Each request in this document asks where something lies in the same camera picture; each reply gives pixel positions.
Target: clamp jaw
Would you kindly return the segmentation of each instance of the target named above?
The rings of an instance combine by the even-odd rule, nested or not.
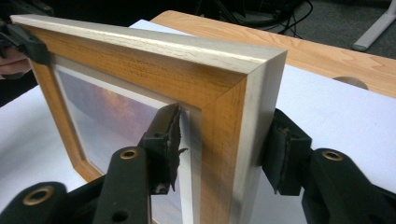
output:
[[[0,26],[0,56],[6,58],[5,49],[13,46],[36,63],[50,65],[47,46],[19,25]]]
[[[309,224],[396,223],[396,195],[372,185],[346,154],[312,150],[312,139],[282,111],[264,145],[262,169],[274,191],[297,196]]]

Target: framed photo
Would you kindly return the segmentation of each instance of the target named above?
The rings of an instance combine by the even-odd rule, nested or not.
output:
[[[75,169],[88,181],[179,102],[177,191],[153,196],[162,223],[248,223],[286,59],[283,49],[35,15],[51,65],[32,63]]]

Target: table surface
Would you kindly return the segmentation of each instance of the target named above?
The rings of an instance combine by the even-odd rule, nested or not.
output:
[[[289,65],[330,78],[356,77],[370,91],[396,98],[396,60],[393,59],[175,11],[165,11],[151,21],[191,35],[287,49]]]

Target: black clamp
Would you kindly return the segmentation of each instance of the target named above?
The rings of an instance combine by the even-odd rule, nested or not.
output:
[[[50,65],[47,46],[36,36],[19,25],[4,25],[0,28],[0,56],[6,58],[5,48],[14,46],[35,63]]]
[[[181,140],[179,104],[158,110],[137,147],[111,158],[107,174],[67,193],[45,182],[19,193],[0,214],[0,223],[151,223],[150,196],[175,185]]]
[[[297,196],[304,188],[307,223],[396,223],[396,195],[373,184],[342,152],[311,149],[312,139],[276,110],[262,169],[275,192]]]

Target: cable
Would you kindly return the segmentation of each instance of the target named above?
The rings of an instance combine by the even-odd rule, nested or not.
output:
[[[312,3],[309,0],[305,0],[306,3],[309,4],[309,6],[311,6],[311,8],[309,8],[308,13],[306,13],[303,17],[301,17],[299,20],[295,21],[292,25],[287,27],[287,30],[289,30],[290,27],[292,26],[296,26],[299,22],[305,20],[309,15],[311,15],[312,11],[314,10],[314,5],[312,5]]]
[[[239,20],[239,22],[240,22],[240,25],[243,25],[243,26],[259,28],[259,27],[263,27],[263,26],[271,26],[274,24],[280,24],[281,22],[286,21],[290,17],[291,17],[291,13],[280,12],[279,14],[277,14],[270,20],[265,20],[265,21],[241,21],[241,20]]]
[[[264,0],[262,0],[261,2],[260,2],[260,7],[259,7],[259,12],[262,12],[262,4],[264,3]]]
[[[288,29],[286,29],[286,27],[289,27],[290,20],[291,20],[291,16],[288,19],[288,22],[286,23],[286,25],[281,24],[283,26],[283,30],[277,32],[279,35],[284,35],[286,33],[286,31],[288,30]]]
[[[294,20],[294,24],[295,24],[295,22],[296,22],[296,16],[295,16],[294,13],[293,13],[293,20]],[[300,37],[299,35],[297,35],[297,25],[293,25],[293,26],[290,28],[290,30],[291,30],[291,32],[293,33],[293,37],[297,37],[297,38],[303,39],[302,37]]]
[[[272,27],[269,27],[269,28],[266,28],[266,29],[261,29],[261,30],[262,31],[270,31],[270,30],[273,30],[273,29],[275,29],[276,27],[279,27],[279,26],[284,26],[284,25],[282,23],[280,23],[280,24],[274,25]]]

